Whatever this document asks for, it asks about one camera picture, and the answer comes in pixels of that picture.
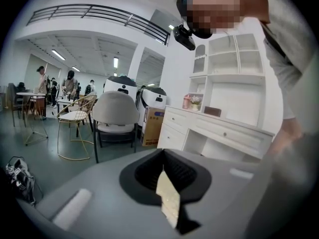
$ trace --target flower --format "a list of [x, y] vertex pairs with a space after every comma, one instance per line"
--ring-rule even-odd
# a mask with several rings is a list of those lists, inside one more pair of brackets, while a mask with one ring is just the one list
[[194, 105], [199, 105], [201, 103], [201, 98], [200, 97], [197, 97], [197, 96], [193, 96], [191, 99], [190, 99], [190, 102]]

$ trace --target white column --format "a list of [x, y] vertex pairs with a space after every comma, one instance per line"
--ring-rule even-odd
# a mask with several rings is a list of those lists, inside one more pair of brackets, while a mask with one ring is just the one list
[[145, 46], [139, 44], [135, 49], [133, 59], [131, 61], [131, 65], [130, 65], [129, 74], [128, 74], [128, 77], [131, 79], [136, 80], [136, 77], [137, 77], [138, 71], [139, 71], [139, 67], [140, 67], [140, 63], [141, 63], [141, 59], [142, 59], [142, 55], [144, 52], [144, 48], [145, 48]]

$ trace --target brown box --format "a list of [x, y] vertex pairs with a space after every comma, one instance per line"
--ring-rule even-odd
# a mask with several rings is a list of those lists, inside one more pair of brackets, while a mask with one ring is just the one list
[[141, 133], [142, 146], [152, 146], [158, 144], [164, 113], [165, 110], [163, 109], [149, 106], [146, 107]]
[[220, 117], [221, 109], [205, 106], [204, 113]]

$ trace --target ceiling light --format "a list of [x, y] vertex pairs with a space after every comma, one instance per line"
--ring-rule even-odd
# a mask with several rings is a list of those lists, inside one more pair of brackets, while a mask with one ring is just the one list
[[57, 53], [56, 50], [52, 50], [52, 52], [53, 52], [55, 55], [57, 55], [60, 59], [65, 60], [65, 58], [62, 57], [59, 53]]
[[80, 70], [79, 70], [79, 69], [77, 69], [77, 68], [75, 68], [74, 66], [72, 66], [72, 68], [73, 68], [74, 70], [76, 70], [76, 71], [80, 72]]
[[119, 58], [114, 57], [114, 67], [117, 68], [119, 65]]

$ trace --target potted flower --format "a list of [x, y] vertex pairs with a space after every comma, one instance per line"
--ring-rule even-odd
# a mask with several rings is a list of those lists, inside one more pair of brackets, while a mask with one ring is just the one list
[[193, 111], [199, 111], [200, 109], [200, 103], [201, 103], [201, 98], [200, 97], [197, 97], [197, 96], [193, 96], [191, 99], [190, 99], [190, 108], [193, 110]]

